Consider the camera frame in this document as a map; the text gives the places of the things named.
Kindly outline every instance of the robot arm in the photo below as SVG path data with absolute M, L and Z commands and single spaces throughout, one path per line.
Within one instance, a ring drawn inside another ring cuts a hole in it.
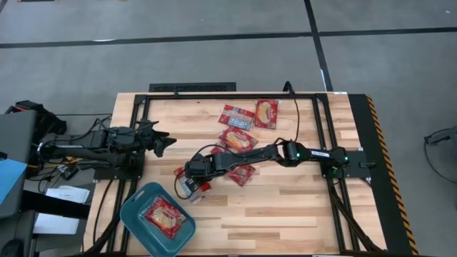
M 279 146 L 282 146 L 283 156 L 279 153 Z M 185 174 L 188 178 L 210 181 L 238 166 L 262 161 L 275 161 L 284 167 L 297 167 L 304 161 L 319 161 L 327 163 L 333 168 L 340 168 L 348 164 L 348 157 L 346 150 L 341 147 L 330 151 L 309 149 L 301 143 L 278 138 L 273 144 L 243 153 L 224 152 L 207 156 L 197 154 L 186 162 Z
M 156 122 L 143 120 L 137 129 L 129 127 L 111 127 L 91 131 L 82 136 L 61 136 L 54 133 L 46 135 L 38 147 L 37 153 L 42 161 L 65 156 L 100 161 L 103 165 L 128 166 L 132 156 L 145 150 L 154 150 L 162 157 L 164 149 L 176 142 L 168 138 L 169 133 L 155 131 Z

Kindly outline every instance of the wooden table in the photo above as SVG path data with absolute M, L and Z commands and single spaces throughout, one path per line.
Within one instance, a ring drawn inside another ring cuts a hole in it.
M 118 94 L 112 126 L 129 126 L 134 97 L 135 94 Z M 348 95 L 328 94 L 328 100 L 339 146 L 358 149 L 360 143 Z M 319 148 L 311 101 L 298 99 L 297 103 L 301 115 L 298 141 L 305 147 Z M 138 188 L 155 181 L 175 196 L 173 170 L 183 166 L 202 146 L 218 141 L 218 134 L 227 128 L 217 122 L 224 104 L 255 110 L 254 99 L 152 101 L 148 118 L 160 121 L 154 129 L 168 131 L 170 137 L 178 141 L 165 150 L 163 158 L 155 157 L 152 152 L 146 153 L 144 176 Z M 321 118 L 326 130 L 322 109 Z M 296 122 L 293 100 L 281 100 L 277 129 L 254 128 L 249 134 L 259 140 L 257 147 L 262 147 L 278 137 L 293 138 Z M 327 144 L 330 145 L 326 132 Z M 175 197 L 197 224 L 195 236 L 181 254 L 338 253 L 327 185 L 321 177 L 319 164 L 307 162 L 296 168 L 284 168 L 274 162 L 264 162 L 254 167 L 253 179 L 243 188 L 227 177 L 218 177 L 211 182 L 212 192 L 196 205 Z M 86 248 L 92 245 L 94 219 L 107 183 L 99 181 L 96 185 L 84 234 Z M 358 178 L 347 179 L 347 184 L 355 219 L 374 243 L 385 248 L 373 191 Z M 118 181 L 112 183 L 101 207 L 97 238 L 111 220 L 117 185 Z M 347 224 L 341 219 L 346 247 L 350 248 Z M 115 251 L 120 249 L 123 227 L 121 224 L 118 227 Z M 133 236 L 129 239 L 127 254 L 147 256 L 144 247 Z

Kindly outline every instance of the blue folder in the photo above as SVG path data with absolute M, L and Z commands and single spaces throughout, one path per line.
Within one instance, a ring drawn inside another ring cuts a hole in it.
M 0 159 L 0 204 L 3 203 L 26 167 L 27 164 L 22 162 Z

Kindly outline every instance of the blue container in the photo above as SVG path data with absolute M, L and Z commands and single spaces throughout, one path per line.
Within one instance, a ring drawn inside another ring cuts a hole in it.
M 144 214 L 154 199 L 160 196 L 176 207 L 185 217 L 186 222 L 178 230 L 173 239 L 166 236 L 156 225 L 144 218 Z M 195 220 L 155 182 L 151 182 L 138 190 L 129 198 L 121 209 L 121 219 L 125 227 L 140 241 L 154 257 L 176 256 L 195 233 Z

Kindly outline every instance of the snack package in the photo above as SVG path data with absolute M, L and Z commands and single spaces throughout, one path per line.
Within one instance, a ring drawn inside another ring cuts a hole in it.
M 254 113 L 251 111 L 225 105 L 219 117 L 219 122 L 249 131 L 251 130 L 253 118 Z
M 144 218 L 159 227 L 170 239 L 174 238 L 179 228 L 187 220 L 185 215 L 160 196 L 154 199 L 154 203 Z
M 258 143 L 255 138 L 234 127 L 229 127 L 224 130 L 219 138 L 226 143 L 227 146 L 236 149 L 238 152 L 252 150 Z
M 238 185 L 244 186 L 248 182 L 256 169 L 251 165 L 239 166 L 227 173 L 227 176 L 233 179 Z
M 223 146 L 223 147 L 227 147 L 227 145 L 223 141 L 219 141 L 217 143 L 217 145 L 220 145 L 220 146 Z M 214 146 L 214 148 L 211 149 L 211 153 L 212 154 L 223 153 L 224 151 L 225 150 L 223 148 L 220 148 L 220 147 L 217 147 L 217 146 Z
M 259 128 L 276 129 L 278 117 L 278 101 L 274 99 L 259 99 L 256 107 L 254 125 Z
M 177 168 L 173 171 L 173 173 L 175 176 L 179 176 L 178 181 L 187 196 L 190 196 L 191 193 L 194 192 L 189 198 L 189 201 L 193 204 L 197 204 L 207 193 L 211 191 L 211 186 L 208 182 L 200 184 L 195 182 L 192 178 L 187 178 L 184 175 L 184 172 L 182 172 L 183 170 L 183 167 Z

